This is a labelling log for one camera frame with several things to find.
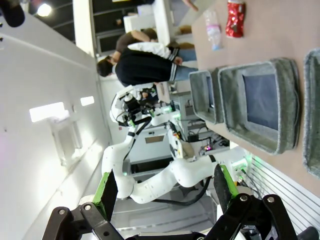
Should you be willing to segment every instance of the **light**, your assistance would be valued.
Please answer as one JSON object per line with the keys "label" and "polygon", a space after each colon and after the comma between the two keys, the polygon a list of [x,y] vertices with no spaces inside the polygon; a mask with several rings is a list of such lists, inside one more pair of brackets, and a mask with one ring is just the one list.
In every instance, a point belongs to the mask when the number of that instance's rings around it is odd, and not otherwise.
{"label": "light", "polygon": [[44,3],[38,8],[37,14],[40,17],[47,17],[51,13],[51,10],[52,10],[51,6],[49,6],[48,4]]}
{"label": "light", "polygon": [[63,116],[66,114],[63,102],[57,102],[49,105],[39,106],[29,109],[31,121],[33,123],[50,117]]}
{"label": "light", "polygon": [[80,101],[82,106],[87,106],[95,103],[95,99],[93,96],[82,97],[80,98]]}

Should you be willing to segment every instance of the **fluorescent light panel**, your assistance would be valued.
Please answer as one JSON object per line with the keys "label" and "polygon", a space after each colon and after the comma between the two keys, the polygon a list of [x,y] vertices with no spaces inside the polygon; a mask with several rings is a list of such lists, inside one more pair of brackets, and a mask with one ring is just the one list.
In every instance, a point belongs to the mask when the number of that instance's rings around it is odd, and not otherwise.
{"label": "fluorescent light panel", "polygon": [[65,106],[63,102],[57,102],[49,105],[31,108],[29,110],[31,121],[33,123],[50,117],[60,117],[65,113]]}
{"label": "fluorescent light panel", "polygon": [[95,103],[95,99],[93,96],[82,97],[80,98],[80,101],[82,106],[87,106]]}

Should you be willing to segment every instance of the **beige tabletop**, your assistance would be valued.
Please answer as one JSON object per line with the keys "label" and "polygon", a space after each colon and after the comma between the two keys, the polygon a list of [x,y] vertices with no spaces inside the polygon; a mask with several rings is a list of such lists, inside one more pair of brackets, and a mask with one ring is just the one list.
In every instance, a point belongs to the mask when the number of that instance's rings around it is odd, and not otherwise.
{"label": "beige tabletop", "polygon": [[[224,34],[228,17],[227,1],[216,0],[211,6],[211,9],[216,11],[222,27],[223,49],[221,50],[211,51],[203,16],[192,25],[199,69],[250,64],[277,57],[294,59],[299,71],[300,102],[303,106],[303,60],[311,49],[320,46],[320,1],[245,0],[245,2],[244,37],[239,39],[227,38]],[[303,166],[303,114],[297,148],[277,156],[269,155],[231,135],[224,124],[213,125],[210,122],[206,124],[214,132],[247,149],[320,197],[320,180],[309,174]]]}

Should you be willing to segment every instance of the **clear plastic bottle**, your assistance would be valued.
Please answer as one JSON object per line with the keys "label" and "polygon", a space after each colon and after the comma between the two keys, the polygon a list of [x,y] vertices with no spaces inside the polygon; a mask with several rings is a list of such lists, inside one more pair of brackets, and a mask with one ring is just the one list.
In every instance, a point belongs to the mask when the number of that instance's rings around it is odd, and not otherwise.
{"label": "clear plastic bottle", "polygon": [[222,47],[221,44],[221,29],[218,22],[217,13],[214,10],[206,10],[204,12],[204,19],[206,25],[206,33],[208,35],[208,40],[211,43],[212,50],[218,50]]}

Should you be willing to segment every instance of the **crushed red can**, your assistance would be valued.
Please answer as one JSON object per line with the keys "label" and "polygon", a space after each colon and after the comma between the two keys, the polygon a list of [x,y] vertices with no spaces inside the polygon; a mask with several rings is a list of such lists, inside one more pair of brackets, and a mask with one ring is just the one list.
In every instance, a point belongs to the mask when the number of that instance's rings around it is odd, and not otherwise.
{"label": "crushed red can", "polygon": [[228,22],[225,33],[230,38],[242,38],[244,36],[246,4],[241,0],[228,1]]}

